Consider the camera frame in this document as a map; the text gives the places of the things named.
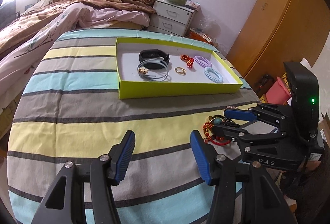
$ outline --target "cardboard box lid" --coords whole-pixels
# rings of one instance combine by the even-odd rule
[[[321,113],[323,120],[318,124],[318,128],[320,130],[321,136],[324,141],[330,147],[330,119],[328,114],[325,116]]]

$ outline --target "light blue spiral hair tie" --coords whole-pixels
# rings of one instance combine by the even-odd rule
[[[223,82],[223,78],[222,78],[221,74],[216,69],[214,69],[214,68],[206,67],[204,69],[204,74],[212,82],[215,82],[215,83],[222,83]]]

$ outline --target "green bowl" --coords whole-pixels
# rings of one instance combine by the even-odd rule
[[[167,0],[172,4],[176,4],[176,5],[181,5],[184,6],[187,2],[187,0]]]

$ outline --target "brown blanket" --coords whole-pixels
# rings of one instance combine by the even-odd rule
[[[70,4],[79,2],[96,9],[114,8],[116,10],[156,13],[152,7],[132,0],[59,0],[25,14],[0,31],[0,60],[31,39],[43,27],[59,16]]]

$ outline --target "striped bedsheet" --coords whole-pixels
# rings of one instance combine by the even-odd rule
[[[179,39],[210,48],[146,31],[87,29],[63,34],[31,77],[12,125],[8,184],[19,223],[31,223],[65,162],[91,162],[119,143],[126,130],[134,131],[136,146],[125,179],[112,187],[121,222],[205,222],[214,188],[200,178],[190,133],[198,129],[202,134],[206,118],[222,114],[226,106],[247,109],[258,98],[245,82],[235,94],[119,100],[114,45],[116,37],[123,36]],[[217,151],[240,160],[235,143]],[[234,224],[240,222],[240,189],[238,183]],[[88,184],[85,207],[87,222],[93,224]]]

